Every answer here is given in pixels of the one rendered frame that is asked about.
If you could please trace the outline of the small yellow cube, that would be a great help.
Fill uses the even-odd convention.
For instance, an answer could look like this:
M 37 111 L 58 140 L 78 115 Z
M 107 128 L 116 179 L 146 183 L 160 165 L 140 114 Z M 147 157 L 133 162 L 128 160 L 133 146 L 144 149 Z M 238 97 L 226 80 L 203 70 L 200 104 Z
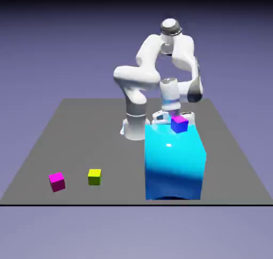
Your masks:
M 89 185 L 100 185 L 101 183 L 101 169 L 98 168 L 92 168 L 89 169 L 87 178 L 88 178 L 88 184 Z

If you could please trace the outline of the small magenta cube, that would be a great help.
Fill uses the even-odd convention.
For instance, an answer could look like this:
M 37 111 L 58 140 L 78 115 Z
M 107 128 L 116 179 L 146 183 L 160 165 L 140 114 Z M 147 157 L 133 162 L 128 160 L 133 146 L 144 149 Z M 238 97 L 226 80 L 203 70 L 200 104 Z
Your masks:
M 50 174 L 49 181 L 53 192 L 57 192 L 66 188 L 65 178 L 61 172 Z

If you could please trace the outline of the large blue box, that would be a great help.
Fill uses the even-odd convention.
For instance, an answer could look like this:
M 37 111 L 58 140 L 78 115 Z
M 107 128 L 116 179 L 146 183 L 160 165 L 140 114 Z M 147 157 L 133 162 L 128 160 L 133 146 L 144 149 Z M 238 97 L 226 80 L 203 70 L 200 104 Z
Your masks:
M 200 200 L 206 156 L 195 125 L 190 125 L 183 133 L 174 132 L 170 125 L 146 126 L 146 199 Z

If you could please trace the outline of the small blue cube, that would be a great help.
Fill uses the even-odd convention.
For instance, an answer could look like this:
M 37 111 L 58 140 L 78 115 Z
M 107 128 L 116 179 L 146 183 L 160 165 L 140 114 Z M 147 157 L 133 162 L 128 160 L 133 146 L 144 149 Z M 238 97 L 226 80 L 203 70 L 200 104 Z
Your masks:
M 173 116 L 171 118 L 171 129 L 176 133 L 183 133 L 188 130 L 189 121 L 183 116 Z

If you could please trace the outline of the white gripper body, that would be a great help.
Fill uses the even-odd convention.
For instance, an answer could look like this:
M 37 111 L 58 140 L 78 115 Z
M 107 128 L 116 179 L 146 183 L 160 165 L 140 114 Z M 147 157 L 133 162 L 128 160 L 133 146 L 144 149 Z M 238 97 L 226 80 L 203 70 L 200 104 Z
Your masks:
M 180 115 L 188 120 L 188 125 L 195 125 L 195 114 L 193 112 L 182 112 Z M 170 124 L 171 115 L 166 111 L 158 111 L 152 115 L 152 124 Z

